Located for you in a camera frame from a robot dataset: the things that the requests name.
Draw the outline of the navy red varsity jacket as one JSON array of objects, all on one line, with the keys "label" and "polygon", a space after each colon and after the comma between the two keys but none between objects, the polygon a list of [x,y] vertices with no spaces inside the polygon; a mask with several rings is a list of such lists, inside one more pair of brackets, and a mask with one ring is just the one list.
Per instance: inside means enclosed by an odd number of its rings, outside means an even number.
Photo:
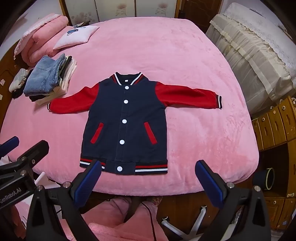
[{"label": "navy red varsity jacket", "polygon": [[79,165],[93,160],[118,175],[166,174],[165,109],[222,108],[222,97],[211,90],[151,81],[142,73],[114,73],[93,87],[52,100],[55,114],[88,112]]}]

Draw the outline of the folded dark garment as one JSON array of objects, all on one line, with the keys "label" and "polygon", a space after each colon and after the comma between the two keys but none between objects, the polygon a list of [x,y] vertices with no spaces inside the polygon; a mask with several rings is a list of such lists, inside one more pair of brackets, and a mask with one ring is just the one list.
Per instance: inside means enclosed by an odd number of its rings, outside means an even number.
[{"label": "folded dark garment", "polygon": [[[68,66],[68,64],[70,63],[71,59],[72,59],[72,56],[66,56],[66,61],[65,61],[65,63],[60,67],[60,72],[59,72],[59,77],[60,77],[60,79],[59,79],[59,84],[60,84],[60,81],[62,80],[62,78],[63,78],[63,76],[64,76],[64,74],[65,74],[65,69],[66,69],[66,67]],[[35,102],[35,101],[37,101],[38,99],[44,98],[46,95],[49,95],[50,93],[45,94],[45,95],[28,96],[28,98],[30,99],[31,102]]]}]

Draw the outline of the pink pajama legs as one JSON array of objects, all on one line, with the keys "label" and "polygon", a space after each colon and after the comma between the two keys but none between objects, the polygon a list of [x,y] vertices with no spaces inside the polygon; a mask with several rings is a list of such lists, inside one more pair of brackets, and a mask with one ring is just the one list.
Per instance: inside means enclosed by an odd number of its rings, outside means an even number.
[{"label": "pink pajama legs", "polygon": [[132,205],[130,197],[106,200],[83,214],[85,222],[99,240],[167,240],[157,222],[161,196],[148,197],[125,220]]}]

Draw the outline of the grey white socks bundle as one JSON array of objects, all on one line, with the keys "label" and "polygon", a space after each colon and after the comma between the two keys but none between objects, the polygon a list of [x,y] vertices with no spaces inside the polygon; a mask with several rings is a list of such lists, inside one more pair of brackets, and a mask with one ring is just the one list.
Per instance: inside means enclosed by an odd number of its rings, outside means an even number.
[{"label": "grey white socks bundle", "polygon": [[24,85],[27,77],[29,76],[29,73],[30,69],[27,70],[25,68],[21,68],[11,82],[9,92],[13,93],[14,91],[20,89]]}]

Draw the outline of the white chair base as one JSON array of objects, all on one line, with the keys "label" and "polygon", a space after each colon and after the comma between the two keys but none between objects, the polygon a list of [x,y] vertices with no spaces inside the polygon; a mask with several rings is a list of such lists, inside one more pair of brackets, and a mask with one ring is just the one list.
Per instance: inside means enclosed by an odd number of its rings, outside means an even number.
[{"label": "white chair base", "polygon": [[[165,224],[170,224],[179,229],[186,235],[188,235],[193,228],[198,216],[201,214],[201,206],[194,209],[182,210],[178,208],[173,214],[165,214],[160,221],[165,221]],[[218,214],[218,208],[207,206],[204,217],[197,230],[197,235],[203,233],[208,229],[216,215]]]}]

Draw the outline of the folded blue jeans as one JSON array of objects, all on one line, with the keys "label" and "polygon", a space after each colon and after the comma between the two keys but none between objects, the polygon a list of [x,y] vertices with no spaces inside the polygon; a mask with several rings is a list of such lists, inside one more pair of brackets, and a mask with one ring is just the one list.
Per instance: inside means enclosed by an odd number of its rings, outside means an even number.
[{"label": "folded blue jeans", "polygon": [[60,67],[65,61],[65,54],[61,54],[56,60],[48,55],[43,56],[27,80],[23,90],[24,95],[28,97],[52,92],[59,84]]}]

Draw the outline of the brown wooden headboard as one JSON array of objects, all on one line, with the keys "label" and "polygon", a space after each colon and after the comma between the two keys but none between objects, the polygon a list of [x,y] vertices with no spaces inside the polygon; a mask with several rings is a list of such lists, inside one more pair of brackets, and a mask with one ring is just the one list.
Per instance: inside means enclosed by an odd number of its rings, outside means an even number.
[{"label": "brown wooden headboard", "polygon": [[1,59],[1,69],[0,69],[0,92],[1,92],[1,100],[0,100],[0,122],[1,128],[3,126],[4,118],[6,116],[6,112],[12,100],[11,93],[9,92],[9,86],[13,81],[15,75],[21,68],[27,68],[27,64],[23,61],[21,55],[17,55],[14,58],[15,47],[17,46],[19,41],[16,41],[15,44],[10,47],[10,49],[6,52],[6,54]]}]

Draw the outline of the folded cream garment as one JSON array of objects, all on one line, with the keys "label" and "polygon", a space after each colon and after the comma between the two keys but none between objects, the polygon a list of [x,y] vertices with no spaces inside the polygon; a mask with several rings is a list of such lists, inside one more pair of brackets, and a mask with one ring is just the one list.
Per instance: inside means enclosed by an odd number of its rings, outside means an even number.
[{"label": "folded cream garment", "polygon": [[71,59],[70,63],[65,69],[65,74],[62,80],[60,81],[59,86],[55,87],[52,93],[50,93],[49,95],[46,95],[44,98],[41,98],[35,101],[35,104],[43,105],[52,101],[55,98],[65,95],[68,92],[69,82],[76,68],[77,68],[77,61],[75,59]]}]

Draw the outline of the wooden drawer cabinet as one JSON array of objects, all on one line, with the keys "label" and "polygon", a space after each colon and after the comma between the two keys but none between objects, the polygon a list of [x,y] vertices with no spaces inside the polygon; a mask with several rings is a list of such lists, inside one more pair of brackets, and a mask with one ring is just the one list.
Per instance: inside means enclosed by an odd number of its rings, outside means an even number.
[{"label": "wooden drawer cabinet", "polygon": [[[259,150],[252,183],[263,191],[271,228],[286,230],[295,210],[295,98],[280,101],[252,125]],[[264,190],[267,168],[275,171],[270,190]]]}]

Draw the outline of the folded pink quilt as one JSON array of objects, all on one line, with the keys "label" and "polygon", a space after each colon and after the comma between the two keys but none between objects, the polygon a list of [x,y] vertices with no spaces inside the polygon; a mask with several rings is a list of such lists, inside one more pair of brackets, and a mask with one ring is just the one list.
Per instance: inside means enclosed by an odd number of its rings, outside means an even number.
[{"label": "folded pink quilt", "polygon": [[23,34],[14,50],[14,57],[20,54],[28,66],[34,67],[43,56],[53,57],[60,51],[54,46],[70,29],[66,16],[49,14]]}]

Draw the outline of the white small pillow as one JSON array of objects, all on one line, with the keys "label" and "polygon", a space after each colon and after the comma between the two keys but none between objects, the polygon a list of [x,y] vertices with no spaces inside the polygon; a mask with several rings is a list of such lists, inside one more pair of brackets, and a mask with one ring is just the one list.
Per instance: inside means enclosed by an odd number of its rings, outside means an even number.
[{"label": "white small pillow", "polygon": [[67,31],[55,44],[54,50],[87,43],[90,37],[99,29],[98,26],[78,27]]}]

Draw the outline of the floral wardrobe doors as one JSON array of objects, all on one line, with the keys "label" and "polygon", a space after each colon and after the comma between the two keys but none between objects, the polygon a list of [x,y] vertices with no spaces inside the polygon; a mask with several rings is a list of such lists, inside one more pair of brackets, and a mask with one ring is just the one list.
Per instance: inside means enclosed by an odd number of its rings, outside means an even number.
[{"label": "floral wardrobe doors", "polygon": [[181,1],[177,0],[65,0],[59,1],[63,15],[70,25],[81,22],[90,24],[115,18],[161,16],[175,18]]}]

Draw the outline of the dark wooden door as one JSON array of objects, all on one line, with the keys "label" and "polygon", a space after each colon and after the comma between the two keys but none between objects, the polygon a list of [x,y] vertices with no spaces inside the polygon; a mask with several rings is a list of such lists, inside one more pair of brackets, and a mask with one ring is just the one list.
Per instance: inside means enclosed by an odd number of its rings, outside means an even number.
[{"label": "dark wooden door", "polygon": [[178,17],[192,21],[206,33],[210,20],[218,14],[222,0],[185,0],[182,1]]}]

